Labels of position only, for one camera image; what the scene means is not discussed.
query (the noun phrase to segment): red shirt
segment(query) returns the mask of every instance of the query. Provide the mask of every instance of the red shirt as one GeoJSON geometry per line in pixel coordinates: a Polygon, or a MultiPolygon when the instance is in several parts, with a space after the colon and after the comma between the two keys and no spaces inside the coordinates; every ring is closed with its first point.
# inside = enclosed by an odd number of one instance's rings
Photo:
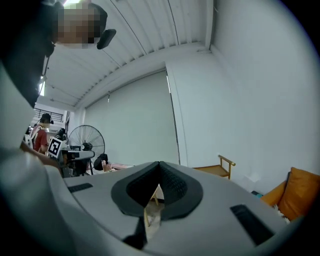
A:
{"type": "MultiPolygon", "coordinates": [[[[31,132],[31,136],[34,134],[34,132],[36,131],[36,129],[39,126],[40,125],[37,125],[36,127],[33,128],[32,132],[31,132]]],[[[41,148],[41,146],[48,146],[47,133],[45,132],[44,129],[38,130],[37,134],[33,138],[33,149],[38,152],[39,149],[41,148]]]]}

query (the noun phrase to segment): floor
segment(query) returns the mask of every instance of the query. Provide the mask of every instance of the floor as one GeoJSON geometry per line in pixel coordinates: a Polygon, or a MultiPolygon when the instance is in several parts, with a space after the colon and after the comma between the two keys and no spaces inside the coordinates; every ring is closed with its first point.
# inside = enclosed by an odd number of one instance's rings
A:
{"type": "Polygon", "coordinates": [[[160,227],[161,211],[163,208],[165,208],[165,205],[163,203],[159,203],[159,206],[157,206],[156,202],[154,201],[150,201],[146,206],[146,213],[148,215],[150,226],[148,226],[146,222],[144,223],[144,226],[146,239],[148,241],[154,236],[154,234],[160,227]]]}

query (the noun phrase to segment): person wearing red shirt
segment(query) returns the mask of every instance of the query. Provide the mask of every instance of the person wearing red shirt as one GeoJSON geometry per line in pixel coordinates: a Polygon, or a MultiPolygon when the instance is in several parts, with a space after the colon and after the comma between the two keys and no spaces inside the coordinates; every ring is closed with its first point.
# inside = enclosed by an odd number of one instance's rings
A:
{"type": "Polygon", "coordinates": [[[33,141],[33,149],[41,154],[45,154],[48,150],[48,141],[46,129],[50,127],[51,116],[44,113],[40,119],[40,123],[35,126],[31,133],[33,141]]]}

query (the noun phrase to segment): chair armrest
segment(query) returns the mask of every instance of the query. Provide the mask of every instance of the chair armrest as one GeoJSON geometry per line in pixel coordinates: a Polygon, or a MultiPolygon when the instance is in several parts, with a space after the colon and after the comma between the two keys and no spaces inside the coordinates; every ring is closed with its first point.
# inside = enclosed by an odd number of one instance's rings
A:
{"type": "Polygon", "coordinates": [[[279,186],[262,196],[261,200],[270,206],[277,205],[285,192],[286,183],[287,181],[282,182],[279,186]]]}

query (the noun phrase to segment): bright light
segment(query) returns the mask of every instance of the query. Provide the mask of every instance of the bright light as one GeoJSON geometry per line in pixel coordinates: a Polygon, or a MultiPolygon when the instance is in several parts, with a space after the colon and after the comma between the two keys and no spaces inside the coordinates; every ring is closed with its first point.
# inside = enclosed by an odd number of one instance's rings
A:
{"type": "Polygon", "coordinates": [[[46,87],[46,81],[39,84],[39,91],[41,96],[45,96],[45,87],[46,87]]]}
{"type": "Polygon", "coordinates": [[[63,6],[68,6],[68,5],[72,5],[72,4],[77,4],[79,3],[81,0],[66,0],[65,3],[63,4],[63,6]]]}
{"type": "Polygon", "coordinates": [[[168,83],[168,87],[169,87],[169,93],[171,93],[171,90],[170,90],[170,84],[169,84],[169,79],[168,79],[168,76],[166,76],[166,81],[168,83]]]}

